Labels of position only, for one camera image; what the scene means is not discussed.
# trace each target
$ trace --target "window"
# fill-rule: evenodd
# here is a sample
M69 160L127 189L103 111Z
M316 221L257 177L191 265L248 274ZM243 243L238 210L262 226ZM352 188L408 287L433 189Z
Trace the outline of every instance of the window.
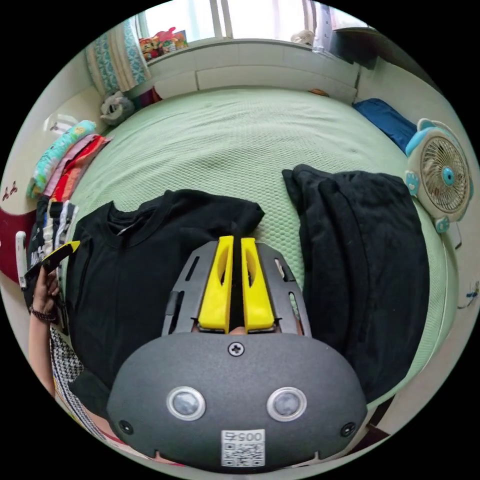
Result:
M152 37L175 27L176 31L185 30L189 44L214 38L211 3L211 0L171 0L149 8L144 12L146 31L142 36Z
M333 30L348 29L354 27L369 27L364 21L355 18L354 16L338 10L337 8L330 7L331 27Z
M272 39L289 42L304 30L302 0L228 0L234 39Z
M310 0L170 0L137 16L139 37L175 27L189 45L223 39L290 41L301 30L315 30Z

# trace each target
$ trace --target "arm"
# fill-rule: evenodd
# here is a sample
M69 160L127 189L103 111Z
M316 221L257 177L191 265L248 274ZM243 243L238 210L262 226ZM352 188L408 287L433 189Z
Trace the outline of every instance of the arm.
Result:
M38 274L33 294L33 309L42 314L49 314L55 306L55 296L59 285L55 272L47 275L42 267ZM42 385L52 397L55 397L55 383L50 356L50 324L30 314L28 331L28 360L31 368Z
M30 366L52 397L55 396L52 359L50 357L50 325L30 315L28 332L28 359Z

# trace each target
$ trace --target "red cloth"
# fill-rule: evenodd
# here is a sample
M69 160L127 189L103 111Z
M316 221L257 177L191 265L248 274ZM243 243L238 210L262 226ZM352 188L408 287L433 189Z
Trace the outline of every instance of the red cloth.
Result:
M0 272L16 284L19 282L19 275L17 273L15 236L17 232L26 233L26 249L36 218L37 212L35 210L23 215L12 215L0 208Z
M66 164L60 180L51 195L51 199L54 202L66 202L70 199L75 187L89 165L110 140L110 138L96 135L96 138L92 142L83 148L73 160Z

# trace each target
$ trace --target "gray device housing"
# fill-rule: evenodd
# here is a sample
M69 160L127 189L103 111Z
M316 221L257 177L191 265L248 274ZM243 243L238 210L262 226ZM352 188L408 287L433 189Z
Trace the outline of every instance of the gray device housing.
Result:
M244 352L232 356L240 342ZM169 392L187 386L205 400L195 421L174 417ZM267 411L269 396L294 387L307 399L302 416L280 422ZM178 333L157 338L135 351L123 364L107 404L110 425L138 452L156 452L173 462L211 472L257 473L321 459L347 447L367 414L359 380L349 363L326 344L283 333L231 336ZM131 434L119 427L128 422ZM265 465L222 466L223 430L265 430Z

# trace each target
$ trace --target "patterned curtain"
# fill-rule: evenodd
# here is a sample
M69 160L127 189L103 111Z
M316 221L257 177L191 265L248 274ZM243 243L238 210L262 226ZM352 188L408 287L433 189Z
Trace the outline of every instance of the patterned curtain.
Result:
M97 38L85 53L93 83L103 97L127 92L151 78L131 18Z

